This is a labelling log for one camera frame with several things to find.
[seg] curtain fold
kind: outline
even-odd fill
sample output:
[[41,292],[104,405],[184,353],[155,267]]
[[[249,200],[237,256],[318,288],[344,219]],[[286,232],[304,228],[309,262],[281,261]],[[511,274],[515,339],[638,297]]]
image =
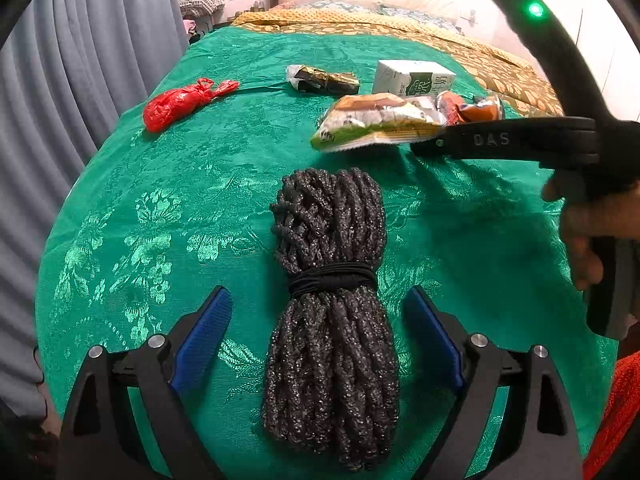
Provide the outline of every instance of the curtain fold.
[[33,294],[56,215],[186,50],[177,0],[32,0],[0,50],[0,397],[43,415]]

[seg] green fabric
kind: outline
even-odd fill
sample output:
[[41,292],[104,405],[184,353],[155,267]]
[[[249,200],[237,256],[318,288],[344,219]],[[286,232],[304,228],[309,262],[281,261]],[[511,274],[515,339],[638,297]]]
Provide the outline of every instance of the green fabric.
[[[417,369],[402,324],[402,297],[416,284],[470,332],[504,348],[547,346],[587,450],[616,344],[585,326],[557,236],[560,204],[539,199],[548,171],[526,162],[427,162],[407,146],[331,154],[310,148],[316,120],[333,99],[297,93],[284,82],[285,67],[354,71],[362,92],[370,92],[378,59],[436,61],[458,75],[456,92],[483,94],[448,55],[411,41],[229,27],[193,45],[158,92],[201,76],[238,79],[240,91],[160,136],[144,132],[143,105],[123,115],[66,200],[40,267],[38,338],[61,412],[89,346],[135,348],[153,332],[167,332],[220,283],[233,295],[233,319],[204,386],[185,400],[207,449],[231,480],[352,478],[335,460],[270,440],[258,414],[263,357],[287,301],[286,277],[273,258],[269,203],[281,177],[296,168],[357,166],[383,189],[388,245],[379,295],[401,362],[393,451],[361,475],[410,478],[452,405],[452,396]],[[472,472],[486,464],[505,393],[497,396]],[[162,468],[148,428],[143,434]]]

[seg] red plastic bag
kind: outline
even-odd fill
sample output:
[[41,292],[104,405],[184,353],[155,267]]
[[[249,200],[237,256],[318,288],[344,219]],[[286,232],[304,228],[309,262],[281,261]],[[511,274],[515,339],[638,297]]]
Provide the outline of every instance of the red plastic bag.
[[212,90],[213,85],[211,79],[201,77],[192,85],[173,88],[157,95],[142,111],[146,129],[159,134],[173,122],[191,114],[196,108],[209,104],[213,98],[233,92],[240,83],[224,80]]

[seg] checkered cloth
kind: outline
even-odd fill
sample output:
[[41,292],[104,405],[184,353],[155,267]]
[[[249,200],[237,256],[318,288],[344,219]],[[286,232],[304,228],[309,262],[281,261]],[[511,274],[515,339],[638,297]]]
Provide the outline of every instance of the checkered cloth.
[[225,0],[178,0],[183,18],[203,18],[225,8]]

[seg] black cord tie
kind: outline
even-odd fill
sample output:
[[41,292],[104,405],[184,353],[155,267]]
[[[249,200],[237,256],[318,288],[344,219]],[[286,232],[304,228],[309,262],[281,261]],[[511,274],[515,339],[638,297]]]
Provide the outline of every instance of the black cord tie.
[[316,292],[337,292],[340,288],[355,290],[359,286],[378,290],[376,273],[363,262],[324,264],[289,277],[289,294],[292,298]]

